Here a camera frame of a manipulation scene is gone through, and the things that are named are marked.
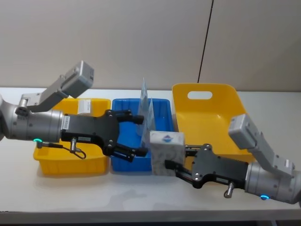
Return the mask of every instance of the white table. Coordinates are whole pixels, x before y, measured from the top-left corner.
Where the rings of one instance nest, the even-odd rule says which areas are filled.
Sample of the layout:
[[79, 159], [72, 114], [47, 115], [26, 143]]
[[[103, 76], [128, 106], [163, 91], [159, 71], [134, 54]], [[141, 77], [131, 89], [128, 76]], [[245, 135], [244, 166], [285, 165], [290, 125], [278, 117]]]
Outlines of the white table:
[[[0, 88], [3, 98], [18, 104], [22, 93], [43, 89]], [[139, 98], [138, 90], [88, 90], [81, 97]], [[244, 106], [275, 152], [294, 160], [301, 170], [301, 93], [239, 92]], [[172, 100], [171, 91], [149, 91], [149, 97]], [[145, 173], [95, 177], [49, 178], [33, 159], [35, 144], [0, 142], [1, 223], [72, 223], [138, 221], [218, 221], [301, 219], [290, 205], [236, 189], [225, 199], [226, 186], [195, 189], [172, 177]]]

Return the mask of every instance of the green indicator light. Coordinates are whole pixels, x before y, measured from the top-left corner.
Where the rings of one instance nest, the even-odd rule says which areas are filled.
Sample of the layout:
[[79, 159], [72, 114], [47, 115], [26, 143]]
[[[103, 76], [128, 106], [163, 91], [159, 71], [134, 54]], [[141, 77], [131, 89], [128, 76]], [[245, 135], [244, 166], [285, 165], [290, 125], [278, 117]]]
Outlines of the green indicator light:
[[41, 143], [41, 142], [43, 142], [41, 139], [39, 139], [39, 138], [35, 138], [35, 139], [33, 139], [33, 141], [34, 142], [37, 142], [37, 143]]

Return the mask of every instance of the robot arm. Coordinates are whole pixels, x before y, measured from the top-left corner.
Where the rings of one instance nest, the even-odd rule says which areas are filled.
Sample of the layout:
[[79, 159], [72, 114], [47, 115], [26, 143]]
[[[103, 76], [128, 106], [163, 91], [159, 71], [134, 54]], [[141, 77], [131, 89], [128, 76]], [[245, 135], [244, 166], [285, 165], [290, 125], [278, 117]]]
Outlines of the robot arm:
[[293, 176], [294, 163], [274, 153], [249, 115], [233, 117], [228, 132], [237, 147], [247, 149], [264, 170], [280, 177]]
[[50, 110], [63, 98], [69, 95], [78, 97], [85, 92], [92, 86], [93, 79], [94, 70], [81, 61], [43, 93], [22, 95], [19, 105], [7, 103], [0, 96], [0, 140], [4, 136], [18, 140], [36, 139], [41, 143], [38, 147], [65, 148], [52, 144], [61, 139], [71, 143], [72, 153], [78, 150], [76, 143], [92, 143], [98, 145], [104, 155], [114, 155], [127, 161], [132, 161], [136, 155], [145, 156], [145, 148], [117, 143], [119, 123], [131, 121], [142, 124], [143, 116], [133, 116], [131, 111], [108, 110], [101, 117], [92, 117], [63, 115], [61, 111]]
[[209, 181], [227, 185], [225, 198], [231, 198], [234, 188], [240, 188], [263, 200], [301, 205], [301, 172], [295, 170], [291, 161], [274, 154], [248, 115], [231, 120], [229, 135], [240, 149], [247, 148], [258, 162], [248, 164], [220, 157], [213, 153], [210, 144], [204, 144], [186, 146], [186, 156], [194, 156], [191, 171], [170, 160], [165, 161], [165, 167], [195, 188]]
[[46, 112], [64, 98], [77, 98], [91, 88], [94, 80], [94, 69], [80, 61], [65, 75], [60, 77], [44, 92], [23, 94], [16, 109], [16, 114], [27, 116], [30, 112]]

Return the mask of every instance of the gray metal bracket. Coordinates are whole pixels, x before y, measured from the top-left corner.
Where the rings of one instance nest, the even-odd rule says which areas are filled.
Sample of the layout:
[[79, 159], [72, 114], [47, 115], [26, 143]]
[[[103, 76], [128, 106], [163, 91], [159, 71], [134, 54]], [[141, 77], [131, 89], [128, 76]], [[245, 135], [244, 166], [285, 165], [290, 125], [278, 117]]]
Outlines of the gray metal bracket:
[[247, 149], [264, 170], [283, 177], [293, 176], [294, 163], [274, 153], [249, 115], [233, 117], [228, 133], [239, 149]]
[[16, 114], [27, 116], [29, 111], [34, 113], [49, 111], [68, 96], [77, 98], [92, 87], [93, 81], [94, 69], [84, 61], [80, 61], [65, 75], [60, 75], [44, 92], [23, 94]]

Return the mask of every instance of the blue indicator light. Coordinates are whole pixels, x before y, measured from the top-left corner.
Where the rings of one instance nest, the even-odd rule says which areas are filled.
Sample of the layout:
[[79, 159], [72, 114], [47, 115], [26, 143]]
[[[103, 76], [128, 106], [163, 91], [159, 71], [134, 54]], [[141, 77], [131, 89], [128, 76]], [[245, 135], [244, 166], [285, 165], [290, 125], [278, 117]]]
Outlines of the blue indicator light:
[[267, 199], [269, 199], [269, 197], [268, 197], [267, 195], [265, 195], [265, 194], [262, 194], [262, 195], [260, 196], [260, 198], [261, 198], [262, 200], [267, 200]]
[[42, 142], [42, 140], [39, 139], [39, 138], [35, 138], [35, 139], [33, 139], [33, 141], [34, 141], [34, 142], [37, 142], [37, 143], [41, 143], [41, 142]]

